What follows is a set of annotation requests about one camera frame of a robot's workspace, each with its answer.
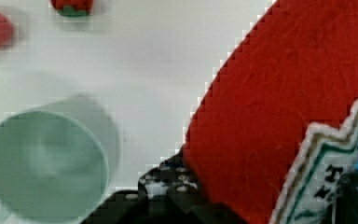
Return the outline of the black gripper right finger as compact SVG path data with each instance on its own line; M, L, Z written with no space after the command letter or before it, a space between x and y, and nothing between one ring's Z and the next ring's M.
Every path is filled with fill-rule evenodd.
M358 171L341 177L333 218L334 224L358 224Z

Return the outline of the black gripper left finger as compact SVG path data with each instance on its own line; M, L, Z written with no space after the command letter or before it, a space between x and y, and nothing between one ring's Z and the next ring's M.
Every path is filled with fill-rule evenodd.
M80 224L247 224L202 193L182 152L138 179L136 189L113 193Z

